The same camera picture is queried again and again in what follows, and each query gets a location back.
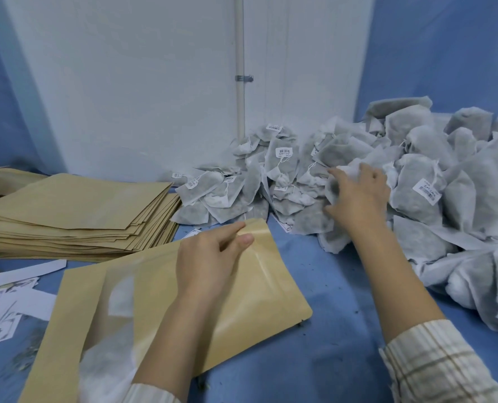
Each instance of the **plaid sleeve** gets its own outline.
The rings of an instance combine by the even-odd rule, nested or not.
[[[122,403],[180,403],[172,393],[151,385],[132,384]]]
[[[498,402],[498,383],[449,320],[417,325],[380,350],[398,402]]]

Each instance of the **blue table surface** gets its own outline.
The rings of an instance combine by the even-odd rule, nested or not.
[[[268,225],[313,316],[193,380],[189,401],[392,402],[378,353],[383,345],[378,316],[353,246],[332,255],[314,236],[287,234],[273,218]],[[181,226],[175,240],[191,229]],[[39,262],[0,259],[0,270]],[[86,264],[68,262],[67,268]],[[36,288],[56,294],[63,274],[41,277]],[[450,298],[434,298],[498,381],[498,332]],[[0,342],[0,402],[18,400],[46,327],[47,322],[24,316],[13,338]]]

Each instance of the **pipe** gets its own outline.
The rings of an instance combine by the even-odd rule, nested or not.
[[[244,65],[244,0],[234,0],[234,26],[236,33],[236,75],[245,75]],[[236,117],[238,140],[245,137],[245,82],[236,82]]]

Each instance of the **white wall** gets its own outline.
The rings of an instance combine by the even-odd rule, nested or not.
[[[217,158],[236,136],[233,11],[233,0],[0,0],[0,52],[44,161],[152,181]]]
[[[244,0],[246,132],[353,120],[374,0]]]

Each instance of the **hand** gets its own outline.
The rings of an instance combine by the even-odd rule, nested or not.
[[[359,165],[359,182],[337,168],[327,171],[339,183],[339,198],[335,205],[324,210],[348,233],[353,229],[366,228],[374,223],[385,224],[385,212],[391,189],[387,186],[387,176],[380,169],[370,165]]]
[[[245,222],[236,222],[183,239],[178,249],[178,296],[214,301],[227,283],[241,253],[254,241],[251,234],[236,237]]]

